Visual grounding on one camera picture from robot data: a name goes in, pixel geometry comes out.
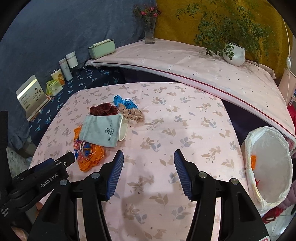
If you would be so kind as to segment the small orange blue wrapper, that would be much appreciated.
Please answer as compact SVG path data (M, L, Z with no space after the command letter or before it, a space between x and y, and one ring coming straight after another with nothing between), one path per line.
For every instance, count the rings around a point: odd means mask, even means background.
M74 129L74 155L80 171L88 172L99 165L105 156L105 151L102 146L79 140L81 129L82 126Z

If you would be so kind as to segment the grey drawstring pouch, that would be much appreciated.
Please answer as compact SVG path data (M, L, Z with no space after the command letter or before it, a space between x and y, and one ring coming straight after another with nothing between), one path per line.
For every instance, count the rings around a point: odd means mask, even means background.
M102 147L115 148L122 117L121 114L86 116L79 134L79 140Z

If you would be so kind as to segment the blue measuring tape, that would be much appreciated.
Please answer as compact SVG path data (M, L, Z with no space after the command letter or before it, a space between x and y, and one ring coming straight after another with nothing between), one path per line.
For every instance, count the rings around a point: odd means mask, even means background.
M117 108L119 108L120 104L123 104L126 109L132 109L132 108L138 109L138 107L132 102L131 99L129 98L123 99L120 95L116 95L113 98L113 103Z

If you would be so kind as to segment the orange snack wrapper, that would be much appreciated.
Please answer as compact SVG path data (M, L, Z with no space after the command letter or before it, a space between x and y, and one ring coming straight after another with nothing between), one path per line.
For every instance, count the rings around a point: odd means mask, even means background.
M255 155L251 155L250 159L251 159L251 168L252 170L255 170L257 157Z

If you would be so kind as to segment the white lined trash bin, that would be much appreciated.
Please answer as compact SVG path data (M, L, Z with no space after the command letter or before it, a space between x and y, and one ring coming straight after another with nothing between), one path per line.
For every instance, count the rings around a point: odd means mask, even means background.
M247 178L248 192L259 214L280 205L292 184L292 159L289 144L275 128L263 126L251 131L241 151ZM251 155L257 157L255 170Z

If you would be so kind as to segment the pink bunny tablecloth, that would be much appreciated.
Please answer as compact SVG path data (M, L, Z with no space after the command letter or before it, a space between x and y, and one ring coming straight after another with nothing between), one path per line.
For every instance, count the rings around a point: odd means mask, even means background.
M113 240L185 240L195 204L184 195L175 150L213 178L246 186L239 142L222 100L181 83L130 83L81 90L53 118L31 164L73 150L74 130L92 106L119 95L131 99L144 121L129 122L125 163L109 202L103 204Z

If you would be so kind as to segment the navy floral cloth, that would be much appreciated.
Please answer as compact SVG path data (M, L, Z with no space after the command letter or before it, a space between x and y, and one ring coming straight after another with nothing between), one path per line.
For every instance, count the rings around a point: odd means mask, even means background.
M30 122L30 135L34 145L38 145L60 108L76 92L83 89L107 85L124 84L127 81L122 70L116 67L83 67L78 75L66 82L63 89L38 112Z

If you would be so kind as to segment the small orange printed cup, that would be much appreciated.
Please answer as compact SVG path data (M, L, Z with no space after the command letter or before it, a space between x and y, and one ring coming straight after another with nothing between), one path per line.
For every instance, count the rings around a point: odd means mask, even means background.
M51 77L53 80L57 80L59 81L59 83L64 86L65 85L65 80L62 74L61 69L56 69L53 71L53 73L51 74Z

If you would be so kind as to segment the tall white bottle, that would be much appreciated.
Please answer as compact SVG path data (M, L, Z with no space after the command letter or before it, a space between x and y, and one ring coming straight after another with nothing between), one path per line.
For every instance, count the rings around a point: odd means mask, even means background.
M64 77L66 78L66 81L70 81L73 79L73 76L71 74L70 68L68 66L66 58L63 58L59 61L59 65L61 67L61 70L64 74Z

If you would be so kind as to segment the white round jar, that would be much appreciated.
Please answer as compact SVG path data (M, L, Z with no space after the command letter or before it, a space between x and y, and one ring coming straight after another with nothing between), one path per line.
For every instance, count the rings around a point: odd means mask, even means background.
M78 66L78 60L74 51L65 55L65 57L70 69L73 69Z

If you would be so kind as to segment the mint green tissue box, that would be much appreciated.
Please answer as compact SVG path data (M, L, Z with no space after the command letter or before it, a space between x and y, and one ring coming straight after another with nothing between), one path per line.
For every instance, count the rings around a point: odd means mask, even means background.
M115 51L114 40L107 39L88 47L92 59L98 59L105 55L112 54Z

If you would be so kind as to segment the pink water dispenser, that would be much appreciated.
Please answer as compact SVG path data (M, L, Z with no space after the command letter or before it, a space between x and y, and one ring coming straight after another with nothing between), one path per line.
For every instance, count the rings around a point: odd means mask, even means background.
M284 69L284 73L278 88L283 96L283 99L285 100L286 105L290 103L291 99L295 99L293 97L295 92L295 75L287 68Z

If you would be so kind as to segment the potted green plant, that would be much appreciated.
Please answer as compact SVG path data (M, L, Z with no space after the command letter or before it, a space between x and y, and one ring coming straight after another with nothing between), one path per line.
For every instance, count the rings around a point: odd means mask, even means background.
M234 48L241 47L260 63L278 44L271 26L257 21L258 10L255 1L195 1L177 9L176 17L199 20L194 42L205 47L207 55L233 60Z

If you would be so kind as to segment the glass vase with flowers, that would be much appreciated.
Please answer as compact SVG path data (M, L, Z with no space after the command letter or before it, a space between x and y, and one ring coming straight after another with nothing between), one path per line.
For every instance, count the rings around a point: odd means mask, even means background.
M154 44L154 28L157 17L161 14L158 6L135 6L134 15L142 20L145 34L145 44Z

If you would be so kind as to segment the white picture frame card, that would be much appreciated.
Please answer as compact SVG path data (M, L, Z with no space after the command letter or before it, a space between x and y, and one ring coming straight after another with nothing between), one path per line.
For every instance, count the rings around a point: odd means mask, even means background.
M39 110L50 100L35 75L32 75L16 90L16 97L25 110L27 121L34 119Z

